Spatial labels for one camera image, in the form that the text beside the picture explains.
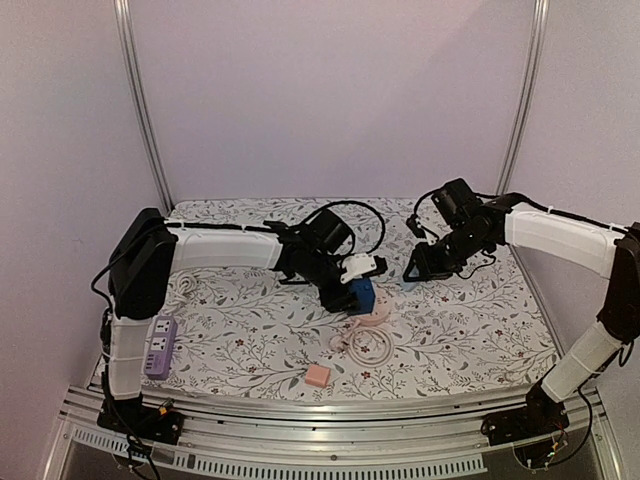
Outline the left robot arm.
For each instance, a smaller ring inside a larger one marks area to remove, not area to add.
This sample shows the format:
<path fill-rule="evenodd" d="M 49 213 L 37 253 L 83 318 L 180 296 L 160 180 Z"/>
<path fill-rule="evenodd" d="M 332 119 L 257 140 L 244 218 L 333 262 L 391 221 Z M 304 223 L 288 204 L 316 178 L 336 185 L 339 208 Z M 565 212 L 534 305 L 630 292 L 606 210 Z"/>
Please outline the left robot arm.
<path fill-rule="evenodd" d="M 355 233 L 338 215 L 321 209 L 297 225 L 266 220 L 262 225 L 206 224 L 170 220 L 143 209 L 104 270 L 111 317 L 106 394 L 114 399 L 111 419 L 128 434 L 148 426 L 141 394 L 146 330 L 165 304 L 170 277 L 198 268 L 249 267 L 284 274 L 313 285 L 322 308 L 348 315 L 370 313 L 372 278 L 386 260 L 374 251 L 341 252 Z"/>

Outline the blue cube socket adapter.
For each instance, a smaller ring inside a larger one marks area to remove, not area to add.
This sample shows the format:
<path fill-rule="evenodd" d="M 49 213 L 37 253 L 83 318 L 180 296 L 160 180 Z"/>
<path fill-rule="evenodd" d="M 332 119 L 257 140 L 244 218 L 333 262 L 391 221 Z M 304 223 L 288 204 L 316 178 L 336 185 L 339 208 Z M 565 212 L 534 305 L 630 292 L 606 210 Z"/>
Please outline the blue cube socket adapter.
<path fill-rule="evenodd" d="M 349 291 L 353 295 L 357 295 L 360 300 L 365 303 L 365 313 L 373 310 L 376 293 L 372 281 L 369 278 L 354 279 L 349 284 Z"/>

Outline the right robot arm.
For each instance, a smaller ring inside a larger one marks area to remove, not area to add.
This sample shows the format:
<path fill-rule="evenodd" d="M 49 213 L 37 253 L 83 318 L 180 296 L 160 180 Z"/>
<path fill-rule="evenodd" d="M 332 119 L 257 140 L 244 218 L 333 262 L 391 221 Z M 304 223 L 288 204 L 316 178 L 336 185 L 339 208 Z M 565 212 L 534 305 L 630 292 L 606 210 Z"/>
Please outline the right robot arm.
<path fill-rule="evenodd" d="M 556 407 L 594 376 L 616 354 L 631 350 L 639 339 L 639 226 L 603 223 L 544 206 L 511 192 L 477 193 L 456 178 L 426 193 L 448 226 L 448 233 L 427 241 L 428 230 L 416 203 L 406 224 L 421 239 L 413 248 L 403 280 L 432 282 L 461 276 L 475 255 L 499 247 L 530 257 L 556 260 L 556 274 L 584 273 L 584 286 L 603 293 L 588 301 L 594 318 L 576 333 L 565 354 L 531 388 L 517 427 L 537 436 L 552 424 Z"/>

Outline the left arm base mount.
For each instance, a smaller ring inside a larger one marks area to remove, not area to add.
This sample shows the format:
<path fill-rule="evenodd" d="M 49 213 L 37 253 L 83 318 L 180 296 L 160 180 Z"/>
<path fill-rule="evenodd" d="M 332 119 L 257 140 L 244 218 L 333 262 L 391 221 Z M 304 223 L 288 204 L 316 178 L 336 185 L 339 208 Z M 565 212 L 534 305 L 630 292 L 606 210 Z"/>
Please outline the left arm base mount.
<path fill-rule="evenodd" d="M 185 416 L 174 409 L 172 398 L 158 406 L 145 406 L 143 396 L 139 395 L 129 400 L 105 398 L 97 425 L 134 438 L 177 445 L 184 420 Z"/>

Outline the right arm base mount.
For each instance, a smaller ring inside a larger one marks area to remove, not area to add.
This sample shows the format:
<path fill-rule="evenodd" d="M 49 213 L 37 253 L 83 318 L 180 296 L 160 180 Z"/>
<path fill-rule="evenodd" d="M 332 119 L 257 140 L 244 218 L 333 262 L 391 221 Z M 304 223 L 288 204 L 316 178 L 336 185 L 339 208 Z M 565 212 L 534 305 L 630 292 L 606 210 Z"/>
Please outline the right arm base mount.
<path fill-rule="evenodd" d="M 563 402 L 556 402 L 536 384 L 523 406 L 489 413 L 480 432 L 491 446 L 518 442 L 565 429 L 569 419 Z"/>

